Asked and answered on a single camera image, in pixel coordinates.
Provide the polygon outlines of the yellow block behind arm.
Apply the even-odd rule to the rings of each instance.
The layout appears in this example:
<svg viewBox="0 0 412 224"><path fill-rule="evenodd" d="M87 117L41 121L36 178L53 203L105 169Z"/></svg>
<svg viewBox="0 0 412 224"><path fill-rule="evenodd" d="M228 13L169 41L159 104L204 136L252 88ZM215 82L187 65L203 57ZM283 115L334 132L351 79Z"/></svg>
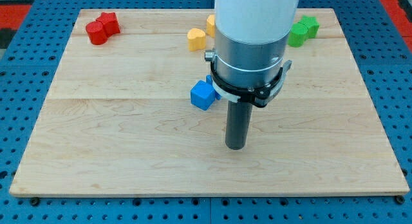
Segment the yellow block behind arm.
<svg viewBox="0 0 412 224"><path fill-rule="evenodd" d="M215 15L214 14L210 14L208 16L208 18L206 19L206 33L215 38L215 30L216 30L216 26L215 26Z"/></svg>

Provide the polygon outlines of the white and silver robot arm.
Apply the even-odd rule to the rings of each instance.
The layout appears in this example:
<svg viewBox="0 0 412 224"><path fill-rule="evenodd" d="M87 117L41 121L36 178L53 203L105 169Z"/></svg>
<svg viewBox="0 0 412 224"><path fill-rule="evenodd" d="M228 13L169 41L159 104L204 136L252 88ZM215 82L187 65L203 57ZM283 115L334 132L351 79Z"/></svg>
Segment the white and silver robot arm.
<svg viewBox="0 0 412 224"><path fill-rule="evenodd" d="M211 63L215 90L227 100L265 107L280 91L288 35L299 0L215 0Z"/></svg>

